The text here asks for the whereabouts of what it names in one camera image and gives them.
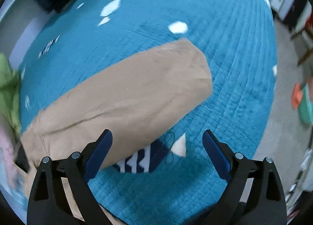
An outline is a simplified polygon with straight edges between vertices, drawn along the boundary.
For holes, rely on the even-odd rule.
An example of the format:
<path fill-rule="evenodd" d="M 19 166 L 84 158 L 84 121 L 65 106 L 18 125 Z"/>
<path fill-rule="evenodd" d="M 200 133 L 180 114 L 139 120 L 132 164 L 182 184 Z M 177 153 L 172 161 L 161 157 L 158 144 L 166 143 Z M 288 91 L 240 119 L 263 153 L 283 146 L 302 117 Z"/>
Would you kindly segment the tan jacket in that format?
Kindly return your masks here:
<path fill-rule="evenodd" d="M 136 53 L 89 77 L 41 109 L 21 137 L 30 195 L 40 160 L 81 151 L 112 132 L 101 168 L 151 144 L 212 93 L 205 55 L 187 39 Z"/>

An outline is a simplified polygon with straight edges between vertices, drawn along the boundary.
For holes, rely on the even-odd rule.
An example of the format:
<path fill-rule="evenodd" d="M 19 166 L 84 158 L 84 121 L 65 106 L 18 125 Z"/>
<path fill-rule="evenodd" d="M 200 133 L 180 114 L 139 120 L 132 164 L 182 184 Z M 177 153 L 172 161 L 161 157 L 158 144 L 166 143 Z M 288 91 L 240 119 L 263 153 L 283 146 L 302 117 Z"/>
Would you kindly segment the green cloth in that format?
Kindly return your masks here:
<path fill-rule="evenodd" d="M 16 135 L 21 133 L 20 122 L 20 75 L 11 68 L 8 58 L 1 53 L 0 59 L 0 107 Z"/>

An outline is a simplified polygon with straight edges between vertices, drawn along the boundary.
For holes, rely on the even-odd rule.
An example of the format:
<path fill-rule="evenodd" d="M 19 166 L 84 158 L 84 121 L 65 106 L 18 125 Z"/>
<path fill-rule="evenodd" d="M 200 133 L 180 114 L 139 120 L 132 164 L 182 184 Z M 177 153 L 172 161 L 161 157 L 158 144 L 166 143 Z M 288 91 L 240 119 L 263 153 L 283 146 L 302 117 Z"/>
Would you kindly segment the pink quilt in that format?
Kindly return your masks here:
<path fill-rule="evenodd" d="M 19 203 L 25 202 L 23 178 L 15 164 L 15 135 L 5 116 L 1 115 L 1 187 Z"/>

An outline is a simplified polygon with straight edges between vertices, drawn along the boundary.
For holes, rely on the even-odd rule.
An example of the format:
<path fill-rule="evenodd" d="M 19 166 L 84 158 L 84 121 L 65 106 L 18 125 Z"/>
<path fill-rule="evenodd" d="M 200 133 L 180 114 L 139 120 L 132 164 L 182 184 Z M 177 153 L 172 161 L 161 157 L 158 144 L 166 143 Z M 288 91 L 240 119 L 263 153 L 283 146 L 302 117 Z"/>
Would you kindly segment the teal quilted bedspread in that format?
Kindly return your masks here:
<path fill-rule="evenodd" d="M 20 65 L 25 195 L 43 157 L 67 158 L 109 129 L 89 181 L 98 203 L 125 224 L 192 224 L 227 185 L 203 133 L 251 158 L 276 62 L 269 0 L 77 0 Z"/>

